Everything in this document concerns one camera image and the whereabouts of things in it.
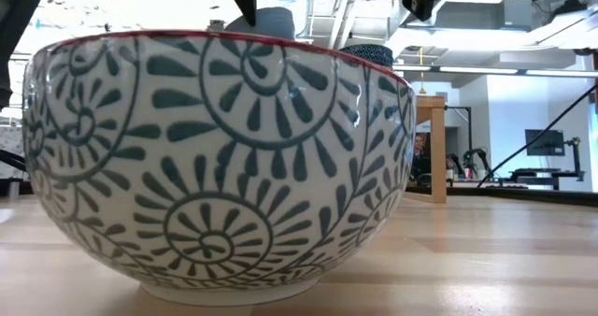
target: table surface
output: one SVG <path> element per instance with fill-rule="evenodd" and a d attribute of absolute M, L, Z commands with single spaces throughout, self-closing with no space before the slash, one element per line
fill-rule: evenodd
<path fill-rule="evenodd" d="M 203 309 L 156 300 L 72 245 L 33 197 L 0 201 L 2 316 L 598 315 L 598 210 L 493 198 L 404 200 L 307 293 Z"/>

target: ceiling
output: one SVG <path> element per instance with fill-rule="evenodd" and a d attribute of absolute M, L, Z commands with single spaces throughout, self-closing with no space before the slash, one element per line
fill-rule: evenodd
<path fill-rule="evenodd" d="M 314 45 L 328 47 L 335 26 L 336 17 L 340 15 L 339 3 L 343 0 L 300 0 L 282 2 L 293 11 L 305 10 L 303 38 L 310 39 Z M 448 2 L 490 3 L 503 0 L 447 0 Z M 0 17 L 7 0 L 0 0 Z M 280 0 L 258 0 L 259 7 L 280 5 Z M 337 39 L 342 37 L 342 29 L 350 24 L 350 13 L 354 13 L 354 23 L 346 45 L 359 43 L 385 44 L 392 31 L 389 23 L 401 12 L 398 0 L 349 0 L 347 14 Z M 233 0 L 41 0 L 15 51 L 15 58 L 27 58 L 41 47 L 56 41 L 74 36 L 86 36 L 110 31 L 143 30 L 143 29 L 206 29 L 210 20 L 231 22 L 240 13 Z M 405 64 L 436 65 L 487 65 L 495 62 L 502 53 L 497 50 L 470 50 L 465 48 L 443 48 L 426 46 L 421 51 L 400 49 L 399 59 Z M 559 58 L 569 55 L 570 51 L 553 50 L 550 55 Z M 562 68 L 558 60 L 547 60 L 543 57 L 543 68 Z M 18 80 L 19 68 L 11 68 L 13 81 Z M 406 74 L 408 79 L 418 79 L 419 74 Z M 457 76 L 431 75 L 428 80 L 453 80 Z"/>

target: white and teal bowl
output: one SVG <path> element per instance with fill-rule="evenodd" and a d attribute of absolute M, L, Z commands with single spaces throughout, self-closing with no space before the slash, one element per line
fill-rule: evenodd
<path fill-rule="evenodd" d="M 166 300 L 299 294 L 369 241 L 406 187 L 413 91 L 337 51 L 108 34 L 46 47 L 24 84 L 26 164 L 44 209 Z"/>

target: gray object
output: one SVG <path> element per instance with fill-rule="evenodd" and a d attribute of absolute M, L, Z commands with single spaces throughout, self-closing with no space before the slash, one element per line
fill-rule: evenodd
<path fill-rule="evenodd" d="M 255 27 L 251 27 L 241 16 L 228 24 L 224 31 L 295 40 L 295 24 L 289 9 L 284 7 L 261 8 L 256 11 L 256 16 Z"/>

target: wooden stand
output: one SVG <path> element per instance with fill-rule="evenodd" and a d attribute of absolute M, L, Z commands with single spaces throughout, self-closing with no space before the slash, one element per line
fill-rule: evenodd
<path fill-rule="evenodd" d="M 432 167 L 432 195 L 405 193 L 405 198 L 427 203 L 447 203 L 447 156 L 445 139 L 445 98 L 418 96 L 417 124 L 431 121 L 430 147 Z"/>

